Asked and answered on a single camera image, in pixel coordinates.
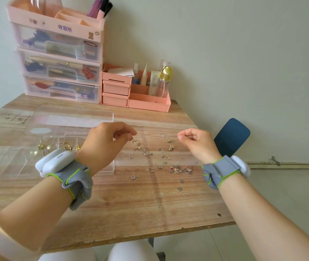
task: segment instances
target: wooden table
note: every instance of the wooden table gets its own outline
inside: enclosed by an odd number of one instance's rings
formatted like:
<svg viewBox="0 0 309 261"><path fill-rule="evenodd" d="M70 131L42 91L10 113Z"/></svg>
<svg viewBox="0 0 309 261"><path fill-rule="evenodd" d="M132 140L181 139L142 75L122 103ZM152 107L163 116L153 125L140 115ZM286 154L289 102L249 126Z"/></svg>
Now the wooden table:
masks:
<svg viewBox="0 0 309 261"><path fill-rule="evenodd" d="M168 162L188 165L194 161L175 135L195 125L175 101L169 113L163 113L21 95L0 109L0 159L23 135L39 105L88 106L113 111L114 120L134 126L139 132L140 146L154 153L152 158L143 156L142 150L134 150L134 143L128 143L115 160L114 175L94 177L92 198L77 211L68 210L64 214L46 241L45 252L235 224L218 191L206 185L199 165L193 166L191 175L169 173L167 166L158 168L163 161L159 149L169 145L160 134L172 136L170 144L175 144L173 151L165 149L165 155L173 157ZM134 158L130 159L129 154L134 151ZM135 180L131 179L132 175L136 176ZM0 181L0 210L38 181Z"/></svg>

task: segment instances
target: hand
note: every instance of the hand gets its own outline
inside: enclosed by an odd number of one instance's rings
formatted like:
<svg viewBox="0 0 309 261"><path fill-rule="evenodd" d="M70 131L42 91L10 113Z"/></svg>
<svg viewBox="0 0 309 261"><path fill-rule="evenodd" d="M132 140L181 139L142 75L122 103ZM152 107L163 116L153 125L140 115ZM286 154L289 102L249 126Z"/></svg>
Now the hand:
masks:
<svg viewBox="0 0 309 261"><path fill-rule="evenodd" d="M87 139L76 154L76 160L89 167L93 176L108 166L136 134L132 127L123 122L101 123L89 131Z"/></svg>
<svg viewBox="0 0 309 261"><path fill-rule="evenodd" d="M179 132L177 138L203 164L215 163L222 158L211 134L207 131L190 128Z"/></svg>

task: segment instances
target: left hand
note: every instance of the left hand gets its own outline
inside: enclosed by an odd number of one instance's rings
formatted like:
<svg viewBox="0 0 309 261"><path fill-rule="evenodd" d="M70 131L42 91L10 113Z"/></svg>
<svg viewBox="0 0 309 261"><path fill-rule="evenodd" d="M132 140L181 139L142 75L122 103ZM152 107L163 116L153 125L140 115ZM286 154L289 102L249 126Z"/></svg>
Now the left hand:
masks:
<svg viewBox="0 0 309 261"><path fill-rule="evenodd" d="M93 176L108 166L136 134L134 128L123 122L101 123L89 131L87 139L76 154L76 160L89 167Z"/></svg>

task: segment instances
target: white bracelet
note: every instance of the white bracelet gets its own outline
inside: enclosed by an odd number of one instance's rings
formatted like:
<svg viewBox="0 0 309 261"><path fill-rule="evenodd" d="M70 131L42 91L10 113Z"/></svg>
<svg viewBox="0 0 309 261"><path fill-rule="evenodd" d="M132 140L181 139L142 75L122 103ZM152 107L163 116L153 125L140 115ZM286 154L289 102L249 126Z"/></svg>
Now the white bracelet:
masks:
<svg viewBox="0 0 309 261"><path fill-rule="evenodd" d="M40 258L41 248L31 251L14 241L0 227L0 255L9 261L37 261Z"/></svg>

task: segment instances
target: gold bottle cap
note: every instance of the gold bottle cap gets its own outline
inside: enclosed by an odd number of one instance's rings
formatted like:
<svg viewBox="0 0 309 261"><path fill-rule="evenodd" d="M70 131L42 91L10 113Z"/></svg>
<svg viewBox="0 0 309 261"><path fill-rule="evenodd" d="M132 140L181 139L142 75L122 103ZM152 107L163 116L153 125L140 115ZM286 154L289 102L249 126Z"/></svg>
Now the gold bottle cap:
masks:
<svg viewBox="0 0 309 261"><path fill-rule="evenodd" d="M159 78L162 81L166 81L166 82L171 82L172 77L173 77L173 71L169 66L166 66L165 68L163 68L159 76Z"/></svg>

